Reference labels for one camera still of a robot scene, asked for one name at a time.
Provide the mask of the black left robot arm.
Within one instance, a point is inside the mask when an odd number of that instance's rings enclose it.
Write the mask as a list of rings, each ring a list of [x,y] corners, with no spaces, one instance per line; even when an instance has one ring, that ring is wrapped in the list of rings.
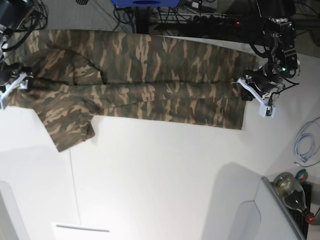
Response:
[[[283,81],[295,85],[291,79],[300,70],[295,47],[296,30],[290,17],[296,14],[293,0],[257,0],[262,44],[268,47],[261,54],[267,62],[256,71],[244,71],[245,83],[261,98],[285,87]]]

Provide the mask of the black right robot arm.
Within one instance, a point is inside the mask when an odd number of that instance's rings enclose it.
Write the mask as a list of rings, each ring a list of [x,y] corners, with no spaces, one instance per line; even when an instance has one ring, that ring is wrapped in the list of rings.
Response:
[[[18,30],[22,22],[34,11],[34,0],[1,0],[0,1],[0,86],[3,87],[10,80],[12,67],[5,63],[4,53],[15,51],[33,31],[28,30],[24,37],[15,45],[4,48],[12,35]]]

